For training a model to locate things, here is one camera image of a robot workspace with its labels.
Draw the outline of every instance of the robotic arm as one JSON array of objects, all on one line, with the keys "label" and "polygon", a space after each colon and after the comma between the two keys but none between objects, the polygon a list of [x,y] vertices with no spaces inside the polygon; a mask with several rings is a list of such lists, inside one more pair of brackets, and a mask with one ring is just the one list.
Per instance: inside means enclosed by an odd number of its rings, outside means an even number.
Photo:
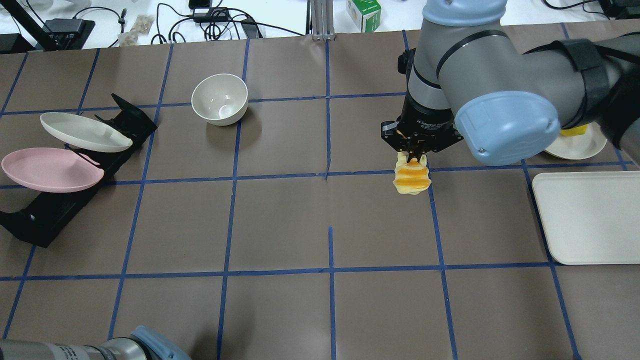
[{"label": "robotic arm", "polygon": [[547,148],[597,121],[640,163],[640,32],[562,40],[519,54],[500,26],[506,0],[428,0],[418,47],[398,59],[407,93],[381,136],[407,162],[466,141],[487,165]]}]

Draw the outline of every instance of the light blue joint cap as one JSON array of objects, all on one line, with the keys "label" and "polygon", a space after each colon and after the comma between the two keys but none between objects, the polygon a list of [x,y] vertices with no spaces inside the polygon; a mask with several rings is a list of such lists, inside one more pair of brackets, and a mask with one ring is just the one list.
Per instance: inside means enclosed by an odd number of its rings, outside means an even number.
[{"label": "light blue joint cap", "polygon": [[458,110],[455,123],[474,157],[492,166],[530,158],[560,135],[553,104],[524,91],[476,97]]},{"label": "light blue joint cap", "polygon": [[189,355],[179,348],[178,345],[172,343],[171,340],[165,338],[153,329],[138,326],[131,332],[131,335],[142,341],[162,360],[191,360]]},{"label": "light blue joint cap", "polygon": [[422,16],[444,26],[478,26],[500,20],[507,0],[427,0]]}]

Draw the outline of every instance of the printed label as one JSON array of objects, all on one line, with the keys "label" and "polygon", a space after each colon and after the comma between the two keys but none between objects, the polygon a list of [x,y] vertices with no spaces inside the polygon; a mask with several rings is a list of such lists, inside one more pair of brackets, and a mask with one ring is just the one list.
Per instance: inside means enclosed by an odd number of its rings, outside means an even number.
[{"label": "printed label", "polygon": [[89,360],[84,347],[46,343],[55,360]]}]

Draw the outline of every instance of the pink plate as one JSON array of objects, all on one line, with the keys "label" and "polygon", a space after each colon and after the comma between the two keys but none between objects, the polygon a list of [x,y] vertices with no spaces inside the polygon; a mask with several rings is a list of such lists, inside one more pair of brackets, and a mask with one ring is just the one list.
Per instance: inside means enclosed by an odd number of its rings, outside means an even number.
[{"label": "pink plate", "polygon": [[34,147],[14,151],[2,159],[2,169],[22,186],[51,193],[78,192],[92,187],[104,170],[73,151]]}]

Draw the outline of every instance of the grid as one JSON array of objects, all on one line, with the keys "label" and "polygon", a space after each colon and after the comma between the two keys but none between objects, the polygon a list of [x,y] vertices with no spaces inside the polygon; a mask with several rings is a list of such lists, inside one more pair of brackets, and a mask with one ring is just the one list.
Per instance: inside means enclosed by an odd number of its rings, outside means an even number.
[{"label": "grid", "polygon": [[[569,38],[566,27],[562,24],[565,36]],[[408,49],[409,43],[406,36],[406,32],[403,31],[403,41],[405,49]],[[164,77],[162,82],[162,87],[160,91],[160,96],[156,104],[142,104],[139,105],[139,108],[155,108],[155,117],[154,122],[157,124],[158,116],[160,114],[161,108],[167,107],[176,107],[176,106],[190,106],[188,102],[179,102],[179,103],[167,103],[163,102],[164,90],[167,82],[167,76],[169,73],[170,64],[172,61],[174,45],[172,44],[169,48],[168,59],[166,62],[166,67],[164,69]],[[331,130],[331,101],[332,99],[341,99],[341,98],[354,98],[354,97],[388,97],[388,96],[399,96],[404,95],[404,93],[400,92],[390,92],[390,93],[375,93],[375,94],[349,94],[349,95],[331,95],[331,87],[330,87],[330,43],[325,43],[325,67],[326,67],[326,93],[324,95],[311,96],[311,97],[288,97],[288,98],[270,98],[270,99],[252,99],[250,102],[274,102],[274,101],[309,101],[314,99],[325,99],[326,100],[326,162],[327,168],[325,172],[321,173],[300,173],[300,174],[279,174],[279,175],[257,175],[257,176],[239,176],[237,174],[238,168],[238,159],[240,152],[240,138],[242,132],[242,122],[239,122],[236,130],[236,146],[234,151],[234,160],[233,160],[233,174],[231,177],[214,177],[214,178],[173,178],[173,179],[150,179],[147,180],[147,170],[151,157],[151,149],[154,145],[155,133],[151,135],[150,140],[148,141],[147,155],[144,163],[144,169],[142,172],[142,177],[140,181],[113,181],[108,183],[108,185],[121,185],[121,184],[137,184],[140,186],[140,190],[138,192],[138,198],[136,207],[134,210],[132,226],[129,234],[129,241],[127,243],[125,258],[122,264],[122,271],[119,274],[93,274],[93,275],[28,275],[29,268],[31,266],[31,262],[33,260],[33,256],[35,253],[35,246],[31,248],[31,251],[28,256],[28,260],[24,267],[24,271],[19,277],[0,277],[0,282],[16,282],[19,281],[18,290],[15,295],[15,300],[13,301],[13,306],[10,311],[10,315],[8,321],[6,323],[6,327],[4,328],[3,338],[6,338],[11,324],[12,319],[15,313],[15,310],[20,302],[20,295],[22,292],[22,288],[27,281],[41,281],[41,280],[70,280],[70,279],[114,279],[118,280],[118,289],[115,299],[115,304],[113,306],[113,314],[111,317],[111,325],[109,327],[109,338],[113,336],[114,327],[116,323],[116,319],[118,316],[118,309],[120,305],[120,298],[122,294],[122,288],[126,279],[151,279],[151,278],[171,278],[171,277],[220,277],[222,279],[222,287],[221,287],[221,298],[220,298],[220,315],[219,315],[219,324],[218,324],[218,338],[217,338],[217,349],[218,352],[216,354],[217,359],[221,359],[221,351],[223,344],[223,336],[225,330],[225,308],[227,305],[227,285],[230,277],[237,276],[264,276],[264,275],[287,275],[287,274],[315,274],[315,273],[328,273],[330,276],[330,336],[331,336],[331,356],[333,360],[337,358],[337,350],[336,350],[336,318],[335,318],[335,274],[342,272],[399,272],[399,271],[419,271],[419,270],[434,270],[440,273],[440,278],[442,282],[442,291],[444,294],[444,306],[446,312],[446,320],[449,330],[449,341],[451,342],[451,352],[453,359],[458,358],[458,350],[456,346],[456,335],[454,330],[454,321],[452,317],[452,309],[451,304],[449,302],[449,287],[447,284],[447,271],[448,270],[462,270],[462,269],[495,269],[495,268],[549,268],[554,281],[554,286],[556,287],[558,302],[561,307],[564,324],[566,327],[566,333],[570,341],[570,345],[572,348],[573,356],[576,359],[580,359],[579,350],[576,345],[576,341],[573,335],[572,326],[570,323],[570,319],[567,313],[567,309],[564,303],[563,291],[560,286],[560,282],[557,276],[556,268],[560,265],[556,263],[550,256],[548,249],[546,248],[545,242],[545,251],[547,255],[547,260],[543,262],[529,262],[529,263],[479,263],[479,264],[457,264],[457,265],[448,265],[445,262],[444,253],[442,249],[442,241],[440,239],[440,227],[438,221],[438,208],[436,206],[436,197],[435,191],[433,187],[430,187],[428,190],[429,195],[429,205],[431,207],[432,219],[433,219],[433,227],[435,230],[435,239],[436,239],[436,247],[438,254],[438,264],[437,265],[413,265],[413,266],[358,266],[358,267],[336,267],[334,266],[334,258],[333,258],[333,227],[328,228],[327,236],[327,250],[328,250],[328,267],[323,268],[297,268],[297,269],[281,269],[281,270],[240,270],[240,271],[230,271],[229,270],[229,261],[230,261],[230,252],[231,252],[231,244],[232,244],[232,233],[233,233],[233,225],[234,225],[234,213],[236,206],[236,188],[238,181],[242,180],[259,180],[259,179],[281,179],[281,178],[291,178],[291,177],[323,177],[327,179],[328,177],[333,176],[368,176],[368,175],[376,175],[376,174],[392,174],[393,170],[365,170],[365,171],[352,171],[352,172],[332,172],[331,170],[331,162],[332,162],[332,130]],[[246,47],[244,50],[244,62],[243,62],[243,80],[246,80],[247,73],[247,64],[249,59],[249,53],[251,50],[251,41],[246,41]],[[101,108],[85,108],[83,107],[83,103],[89,89],[90,83],[92,81],[93,73],[96,68],[96,64],[98,62],[100,56],[100,49],[98,49],[95,53],[95,57],[93,59],[92,67],[86,80],[86,84],[84,86],[84,91],[78,104],[77,108],[73,109],[55,109],[55,110],[35,110],[35,111],[5,111],[6,107],[9,103],[10,97],[13,93],[15,85],[17,84],[20,75],[22,73],[24,64],[28,58],[29,54],[25,54],[24,59],[20,65],[20,69],[13,81],[11,90],[4,101],[2,111],[0,111],[0,120],[3,115],[20,115],[20,114],[32,114],[32,113],[42,113],[45,111],[74,111],[76,114],[80,114],[84,111],[98,111],[98,110],[117,110],[117,107],[101,107]],[[439,172],[473,172],[473,171],[487,171],[487,170],[513,170],[519,169],[523,172],[523,175],[526,178],[527,185],[529,187],[529,195],[531,196],[532,201],[534,202],[534,210],[535,210],[535,219],[538,222],[538,227],[541,229],[540,215],[538,213],[537,206],[535,205],[535,198],[533,197],[532,188],[531,188],[531,176],[529,174],[530,169],[536,168],[581,168],[581,167],[589,167],[597,169],[598,167],[605,166],[618,166],[622,170],[628,170],[627,165],[631,165],[630,161],[625,161],[622,154],[616,150],[616,155],[618,157],[618,161],[607,161],[607,162],[598,162],[598,163],[557,163],[557,164],[528,164],[525,160],[522,160],[519,165],[506,165],[501,167],[484,167],[484,166],[476,166],[476,167],[441,167],[441,168],[431,168],[430,171],[434,174]],[[230,208],[229,208],[229,218],[228,218],[228,228],[227,228],[227,244],[225,251],[225,261],[224,261],[224,269],[223,271],[214,271],[214,272],[181,272],[181,273],[161,273],[161,274],[128,274],[127,273],[127,265],[129,262],[129,256],[131,254],[131,247],[134,241],[134,234],[136,232],[136,223],[138,221],[138,215],[140,213],[140,206],[143,198],[143,193],[145,191],[146,184],[159,184],[159,183],[182,183],[182,182],[209,182],[209,181],[230,181],[232,183],[232,195],[230,200]],[[0,185],[0,190],[5,189],[14,189],[21,188],[21,186],[17,185]]]}]

